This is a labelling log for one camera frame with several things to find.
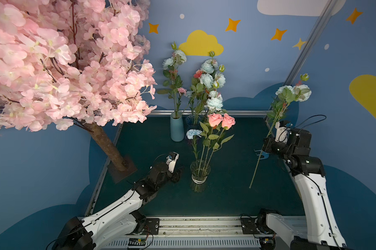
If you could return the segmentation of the clear ribbed glass vase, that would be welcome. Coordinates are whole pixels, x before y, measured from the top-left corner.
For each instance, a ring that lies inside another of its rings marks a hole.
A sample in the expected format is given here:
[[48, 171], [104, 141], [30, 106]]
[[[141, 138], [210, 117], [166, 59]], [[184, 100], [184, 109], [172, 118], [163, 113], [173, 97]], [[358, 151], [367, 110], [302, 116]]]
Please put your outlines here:
[[207, 179], [211, 171], [211, 166], [207, 164], [204, 160], [196, 160], [191, 163], [191, 189], [200, 193], [203, 192], [207, 187]]

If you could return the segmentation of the blue carnation stem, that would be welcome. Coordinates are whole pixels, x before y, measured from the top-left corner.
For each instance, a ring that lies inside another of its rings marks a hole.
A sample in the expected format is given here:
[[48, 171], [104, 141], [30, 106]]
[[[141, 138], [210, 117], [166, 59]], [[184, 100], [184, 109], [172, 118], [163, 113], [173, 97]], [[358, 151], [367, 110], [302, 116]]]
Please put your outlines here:
[[195, 160], [191, 163], [190, 169], [192, 174], [200, 175], [204, 169], [205, 163], [202, 158], [199, 158], [198, 153], [198, 140], [201, 138], [202, 131], [198, 129], [188, 130], [186, 133], [187, 138], [191, 141], [193, 147], [193, 154]]

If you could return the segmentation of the blue rose stem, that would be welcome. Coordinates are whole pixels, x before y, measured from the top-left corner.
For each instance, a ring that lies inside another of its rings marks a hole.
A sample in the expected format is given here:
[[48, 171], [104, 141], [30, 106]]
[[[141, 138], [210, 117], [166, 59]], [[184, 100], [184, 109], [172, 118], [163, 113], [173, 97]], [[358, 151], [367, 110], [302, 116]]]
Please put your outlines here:
[[[275, 95], [276, 98], [271, 103], [271, 111], [267, 114], [268, 120], [271, 120], [271, 125], [266, 138], [275, 138], [276, 128], [275, 124], [282, 121], [286, 117], [288, 107], [293, 102], [304, 102], [309, 99], [312, 94], [310, 88], [305, 84], [309, 80], [308, 74], [300, 75], [299, 81], [296, 85], [283, 85], [278, 88]], [[253, 177], [251, 179], [249, 188], [253, 186], [260, 159], [258, 158]]]

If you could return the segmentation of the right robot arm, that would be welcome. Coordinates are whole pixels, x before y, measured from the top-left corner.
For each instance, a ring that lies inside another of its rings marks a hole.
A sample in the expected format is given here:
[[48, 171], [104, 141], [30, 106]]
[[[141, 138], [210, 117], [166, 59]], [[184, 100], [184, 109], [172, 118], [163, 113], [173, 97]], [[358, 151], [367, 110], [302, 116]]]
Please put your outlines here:
[[278, 126], [274, 137], [264, 140], [262, 151], [284, 161], [303, 203], [307, 232], [272, 210], [259, 213], [256, 226], [264, 234], [276, 234], [291, 250], [346, 250], [344, 237], [336, 223], [326, 187], [322, 161], [310, 155], [312, 135], [303, 129]]

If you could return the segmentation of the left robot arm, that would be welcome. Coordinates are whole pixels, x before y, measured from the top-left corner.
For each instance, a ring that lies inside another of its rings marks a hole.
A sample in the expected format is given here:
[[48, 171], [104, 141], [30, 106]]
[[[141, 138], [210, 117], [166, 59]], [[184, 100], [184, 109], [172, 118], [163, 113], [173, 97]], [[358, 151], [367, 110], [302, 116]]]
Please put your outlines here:
[[182, 168], [173, 166], [173, 162], [157, 163], [148, 176], [135, 182], [117, 201], [88, 217], [73, 217], [49, 246], [53, 250], [101, 250], [122, 235], [143, 232], [146, 217], [139, 209], [152, 201], [166, 183], [180, 180]]

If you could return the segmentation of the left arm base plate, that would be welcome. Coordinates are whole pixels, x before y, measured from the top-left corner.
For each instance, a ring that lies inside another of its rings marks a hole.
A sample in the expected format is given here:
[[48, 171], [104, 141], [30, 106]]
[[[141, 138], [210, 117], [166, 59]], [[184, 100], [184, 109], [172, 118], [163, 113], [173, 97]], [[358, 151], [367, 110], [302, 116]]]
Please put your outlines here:
[[160, 228], [160, 219], [159, 218], [144, 218], [137, 223], [133, 234], [153, 234], [158, 235]]

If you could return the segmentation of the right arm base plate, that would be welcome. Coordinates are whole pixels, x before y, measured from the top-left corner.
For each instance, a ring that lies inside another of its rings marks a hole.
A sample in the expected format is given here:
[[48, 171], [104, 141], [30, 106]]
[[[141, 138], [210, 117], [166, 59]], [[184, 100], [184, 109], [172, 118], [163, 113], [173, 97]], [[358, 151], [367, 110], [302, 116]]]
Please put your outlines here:
[[257, 225], [257, 218], [243, 216], [240, 217], [241, 229], [243, 234], [269, 234], [265, 229], [260, 228]]

